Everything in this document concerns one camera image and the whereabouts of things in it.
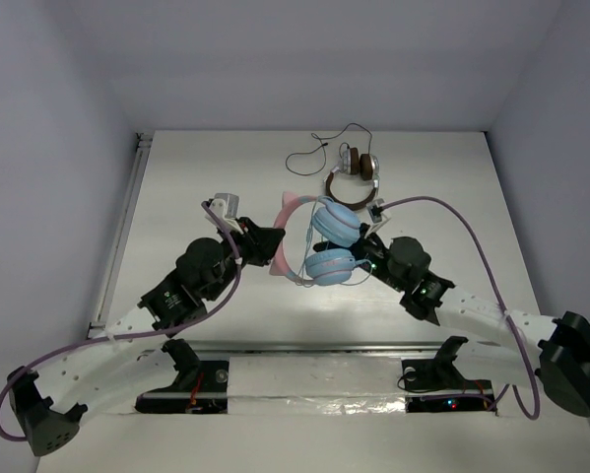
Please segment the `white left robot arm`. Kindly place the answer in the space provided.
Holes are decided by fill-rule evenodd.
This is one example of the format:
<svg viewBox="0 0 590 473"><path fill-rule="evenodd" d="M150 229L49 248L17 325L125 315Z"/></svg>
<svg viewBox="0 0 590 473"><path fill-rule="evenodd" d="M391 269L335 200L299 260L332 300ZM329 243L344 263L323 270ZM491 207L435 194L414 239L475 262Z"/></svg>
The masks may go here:
<svg viewBox="0 0 590 473"><path fill-rule="evenodd" d="M164 366L176 388L191 386L200 361L180 332L223 309L248 266L273 262L286 235L281 224L260 227L247 217L208 212L217 238L200 237L176 259L174 269L136 306L83 342L52 350L12 371L0 393L36 457L73 440L98 411L147 388L151 371ZM7 433L0 423L0 436Z"/></svg>

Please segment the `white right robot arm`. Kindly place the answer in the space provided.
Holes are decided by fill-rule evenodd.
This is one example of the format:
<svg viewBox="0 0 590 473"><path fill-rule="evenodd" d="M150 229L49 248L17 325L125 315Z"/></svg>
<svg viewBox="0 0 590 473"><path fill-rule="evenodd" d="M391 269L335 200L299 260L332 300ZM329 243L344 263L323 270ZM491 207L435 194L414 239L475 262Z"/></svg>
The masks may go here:
<svg viewBox="0 0 590 473"><path fill-rule="evenodd" d="M412 237L385 245L360 238L352 255L373 278L400 293L413 318L452 331L431 359L407 360L398 384L419 395L475 387L477 381L535 386L566 412L590 417L590 322L509 310L482 300L429 269Z"/></svg>

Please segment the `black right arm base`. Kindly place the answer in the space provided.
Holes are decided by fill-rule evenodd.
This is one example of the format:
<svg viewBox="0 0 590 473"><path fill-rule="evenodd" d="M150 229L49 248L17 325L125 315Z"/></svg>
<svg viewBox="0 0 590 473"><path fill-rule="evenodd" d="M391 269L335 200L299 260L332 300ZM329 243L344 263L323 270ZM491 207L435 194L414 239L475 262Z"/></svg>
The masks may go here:
<svg viewBox="0 0 590 473"><path fill-rule="evenodd" d="M497 412L497 395L487 379L464 377L453 365L466 337L448 338L429 359L405 359L397 387L409 414Z"/></svg>

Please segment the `light blue wired earphones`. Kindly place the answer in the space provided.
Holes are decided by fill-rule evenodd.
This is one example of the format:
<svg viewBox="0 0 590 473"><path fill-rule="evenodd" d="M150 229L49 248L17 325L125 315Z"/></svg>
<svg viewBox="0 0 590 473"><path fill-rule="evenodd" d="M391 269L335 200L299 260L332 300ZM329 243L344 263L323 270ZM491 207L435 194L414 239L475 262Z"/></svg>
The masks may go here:
<svg viewBox="0 0 590 473"><path fill-rule="evenodd" d="M349 208L334 202L329 197L319 197L313 205L306 231L306 247L299 269L309 281L306 287L335 285L357 286L370 277L361 268L365 260L356 260L350 247L360 238L361 221ZM315 243L329 240L337 249L315 252Z"/></svg>

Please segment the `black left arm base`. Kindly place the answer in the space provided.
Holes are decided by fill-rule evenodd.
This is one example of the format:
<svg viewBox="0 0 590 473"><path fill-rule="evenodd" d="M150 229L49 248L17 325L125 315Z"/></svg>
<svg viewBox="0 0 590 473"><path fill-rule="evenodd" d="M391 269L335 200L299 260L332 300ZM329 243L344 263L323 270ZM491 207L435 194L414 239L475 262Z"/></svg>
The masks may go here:
<svg viewBox="0 0 590 473"><path fill-rule="evenodd" d="M173 361L175 378L168 386L140 394L140 414L226 414L229 360L201 360L186 341L169 340L163 352Z"/></svg>

